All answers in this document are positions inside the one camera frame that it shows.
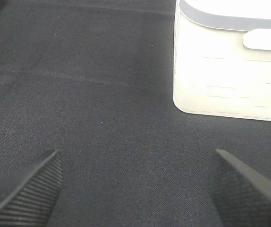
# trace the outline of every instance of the dark gray carpet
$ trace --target dark gray carpet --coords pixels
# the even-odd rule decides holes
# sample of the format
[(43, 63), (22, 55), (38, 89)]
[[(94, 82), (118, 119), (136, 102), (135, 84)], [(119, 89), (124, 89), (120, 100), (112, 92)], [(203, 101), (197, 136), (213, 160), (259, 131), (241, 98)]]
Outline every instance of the dark gray carpet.
[(174, 106), (174, 5), (0, 0), (0, 180), (61, 149), (49, 227), (221, 227), (215, 148), (271, 179), (271, 122)]

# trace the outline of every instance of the fabric texture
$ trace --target fabric texture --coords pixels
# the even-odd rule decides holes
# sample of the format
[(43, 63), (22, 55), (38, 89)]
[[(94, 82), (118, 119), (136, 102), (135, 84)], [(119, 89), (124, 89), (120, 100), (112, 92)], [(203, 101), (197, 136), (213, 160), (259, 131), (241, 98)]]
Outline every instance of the fabric texture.
[(221, 227), (207, 190), (216, 148), (271, 179), (271, 122), (174, 106), (174, 7), (0, 0), (0, 180), (59, 148), (48, 227)]

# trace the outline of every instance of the container lid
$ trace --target container lid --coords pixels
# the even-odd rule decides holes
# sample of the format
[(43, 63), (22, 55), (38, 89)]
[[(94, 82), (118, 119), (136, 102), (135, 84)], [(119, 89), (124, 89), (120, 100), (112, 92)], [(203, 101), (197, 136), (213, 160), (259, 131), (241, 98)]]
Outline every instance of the container lid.
[(190, 20), (207, 27), (251, 31), (271, 29), (271, 1), (267, 0), (180, 0)]

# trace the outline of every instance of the white box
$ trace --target white box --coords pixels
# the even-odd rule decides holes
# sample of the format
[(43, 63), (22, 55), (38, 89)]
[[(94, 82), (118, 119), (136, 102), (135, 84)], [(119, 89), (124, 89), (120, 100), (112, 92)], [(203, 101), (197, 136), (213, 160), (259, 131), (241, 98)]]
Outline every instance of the white box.
[(177, 0), (173, 100), (187, 113), (271, 121), (271, 1)]

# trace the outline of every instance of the ribbed black plastic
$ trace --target ribbed black plastic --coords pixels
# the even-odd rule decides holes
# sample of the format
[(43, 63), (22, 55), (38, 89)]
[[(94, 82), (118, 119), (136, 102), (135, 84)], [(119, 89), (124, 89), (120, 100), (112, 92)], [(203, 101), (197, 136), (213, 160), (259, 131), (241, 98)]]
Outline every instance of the ribbed black plastic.
[(271, 181), (226, 151), (212, 159), (209, 192), (225, 227), (271, 227)]
[(48, 151), (0, 183), (0, 227), (44, 227), (62, 187), (58, 151)]

